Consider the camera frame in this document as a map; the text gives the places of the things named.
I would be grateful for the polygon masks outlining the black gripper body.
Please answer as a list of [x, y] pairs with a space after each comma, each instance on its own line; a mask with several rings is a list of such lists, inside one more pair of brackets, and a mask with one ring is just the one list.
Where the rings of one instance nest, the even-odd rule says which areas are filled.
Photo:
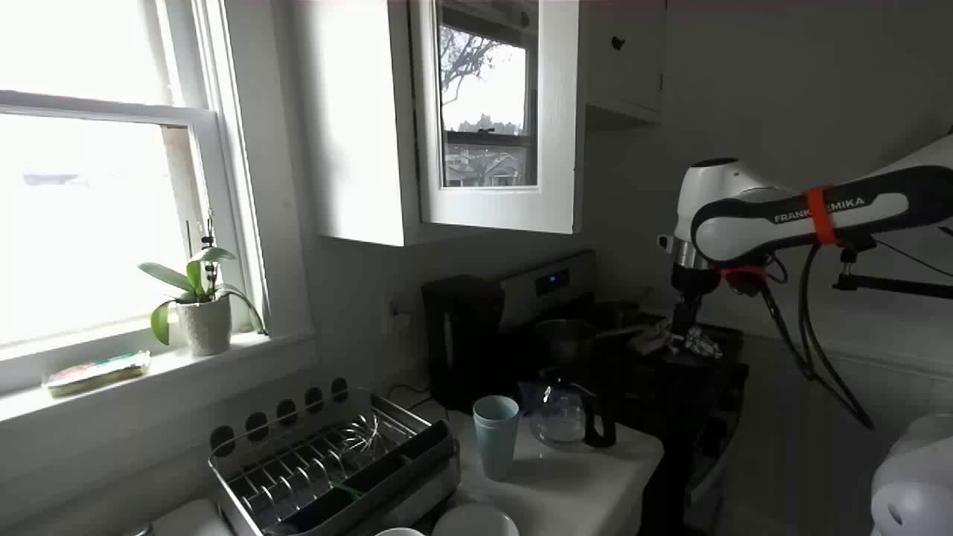
[[710, 269], [677, 265], [671, 283], [680, 293], [671, 332], [685, 338], [698, 322], [704, 298], [719, 290], [719, 275]]

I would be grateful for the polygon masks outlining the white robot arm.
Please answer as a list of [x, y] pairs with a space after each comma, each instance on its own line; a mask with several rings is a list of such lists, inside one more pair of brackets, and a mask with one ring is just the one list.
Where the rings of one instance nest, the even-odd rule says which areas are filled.
[[680, 293], [673, 333], [694, 329], [704, 295], [725, 272], [764, 265], [782, 247], [843, 244], [858, 235], [931, 228], [953, 217], [953, 137], [855, 182], [794, 193], [740, 158], [698, 161], [677, 198], [671, 283]]

